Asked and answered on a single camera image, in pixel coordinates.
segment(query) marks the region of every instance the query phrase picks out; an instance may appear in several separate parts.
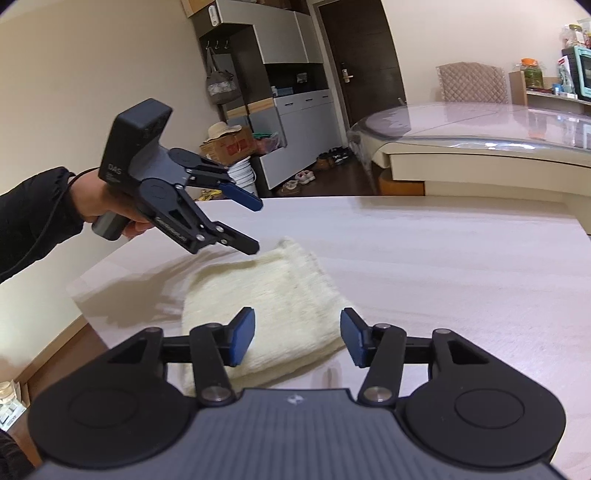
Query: shoe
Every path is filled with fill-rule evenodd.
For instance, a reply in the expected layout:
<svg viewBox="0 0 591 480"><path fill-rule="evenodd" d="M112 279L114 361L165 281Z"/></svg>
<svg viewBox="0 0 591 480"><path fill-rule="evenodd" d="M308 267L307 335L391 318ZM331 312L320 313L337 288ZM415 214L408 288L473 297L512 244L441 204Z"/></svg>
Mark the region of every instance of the shoe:
<svg viewBox="0 0 591 480"><path fill-rule="evenodd" d="M348 160L351 157L351 150L346 148L346 147L337 147L337 148L332 148L329 151L329 154L331 154L333 156L333 158L335 159L335 163L337 165L341 165L342 163L344 163L346 160Z"/></svg>
<svg viewBox="0 0 591 480"><path fill-rule="evenodd" d="M312 180L315 180L316 179L316 176L310 170L302 170L301 172L296 173L294 178L300 184L306 185L307 183L310 183Z"/></svg>
<svg viewBox="0 0 591 480"><path fill-rule="evenodd" d="M316 179L316 175L314 175L314 172L311 170L303 170L303 173L306 174L306 177L308 178L308 183Z"/></svg>
<svg viewBox="0 0 591 480"><path fill-rule="evenodd" d="M306 175L306 172L304 170L302 170L299 173L296 173L294 176L294 179L297 180L297 182L302 185L305 185L306 183L311 182L311 180L308 179L308 175Z"/></svg>
<svg viewBox="0 0 591 480"><path fill-rule="evenodd" d="M312 165L312 170L330 170L335 166L335 160L329 152L324 152L318 155L316 163Z"/></svg>
<svg viewBox="0 0 591 480"><path fill-rule="evenodd" d="M301 187L297 180L290 180L283 184L283 186L277 192L280 197L294 197L301 193Z"/></svg>

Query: table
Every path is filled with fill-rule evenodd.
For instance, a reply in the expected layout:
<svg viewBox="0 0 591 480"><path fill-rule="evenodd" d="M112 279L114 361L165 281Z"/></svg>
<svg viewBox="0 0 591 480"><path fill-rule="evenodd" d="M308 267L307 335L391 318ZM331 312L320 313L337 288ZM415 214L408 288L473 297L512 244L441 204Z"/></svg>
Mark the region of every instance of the table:
<svg viewBox="0 0 591 480"><path fill-rule="evenodd" d="M565 203L591 235L589 116L435 102L375 113L355 129L366 169L389 168L398 189Z"/></svg>
<svg viewBox="0 0 591 480"><path fill-rule="evenodd" d="M225 200L200 205L262 251L284 235L313 251L368 323L412 336L453 329L549 388L568 418L554 464L574 480L591 476L591 244L563 205L456 197L268 199L258 213ZM187 277L217 258L244 256L217 245L191 257L151 231L69 292L108 346L148 325L176 335ZM341 351L278 385L356 395L363 376ZM425 367L405 368L401 393L426 379Z"/></svg>

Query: straw hat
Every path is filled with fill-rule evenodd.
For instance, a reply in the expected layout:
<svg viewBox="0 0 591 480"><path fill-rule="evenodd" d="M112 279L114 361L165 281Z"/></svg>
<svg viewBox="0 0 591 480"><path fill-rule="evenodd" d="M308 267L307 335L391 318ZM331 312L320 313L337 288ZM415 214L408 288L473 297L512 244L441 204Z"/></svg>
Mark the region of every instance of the straw hat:
<svg viewBox="0 0 591 480"><path fill-rule="evenodd" d="M209 135L209 138L206 140L206 142L209 142L214 138L220 138L222 135L231 134L232 132L238 132L241 128L242 127L240 125L236 125L235 127L229 127L226 122L218 122L207 129L207 134Z"/></svg>

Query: hanging bag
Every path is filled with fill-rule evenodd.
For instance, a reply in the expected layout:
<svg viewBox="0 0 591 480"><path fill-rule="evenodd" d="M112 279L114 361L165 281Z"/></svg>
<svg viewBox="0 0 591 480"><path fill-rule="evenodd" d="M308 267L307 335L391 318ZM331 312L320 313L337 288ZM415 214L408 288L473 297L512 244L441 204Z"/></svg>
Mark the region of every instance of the hanging bag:
<svg viewBox="0 0 591 480"><path fill-rule="evenodd" d="M216 105L231 102L240 97L240 91L229 71L217 68L211 47L207 49L207 94Z"/></svg>

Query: slipper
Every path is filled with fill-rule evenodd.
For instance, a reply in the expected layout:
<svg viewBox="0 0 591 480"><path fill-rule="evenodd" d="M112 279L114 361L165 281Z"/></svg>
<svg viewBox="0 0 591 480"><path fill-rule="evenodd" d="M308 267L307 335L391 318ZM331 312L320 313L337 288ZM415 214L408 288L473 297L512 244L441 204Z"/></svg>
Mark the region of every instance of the slipper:
<svg viewBox="0 0 591 480"><path fill-rule="evenodd" d="M306 175L306 178L308 180L306 183L310 183L312 180L316 179L316 175L314 175L314 172L311 170L302 170L300 173Z"/></svg>
<svg viewBox="0 0 591 480"><path fill-rule="evenodd" d="M302 185L305 185L306 183L310 183L312 181L308 178L308 175L306 174L305 170L296 173L294 178L298 183L301 183Z"/></svg>
<svg viewBox="0 0 591 480"><path fill-rule="evenodd" d="M277 195L280 197L293 197L299 195L301 192L301 187L299 186L297 180L290 180L283 184L283 186L277 192Z"/></svg>

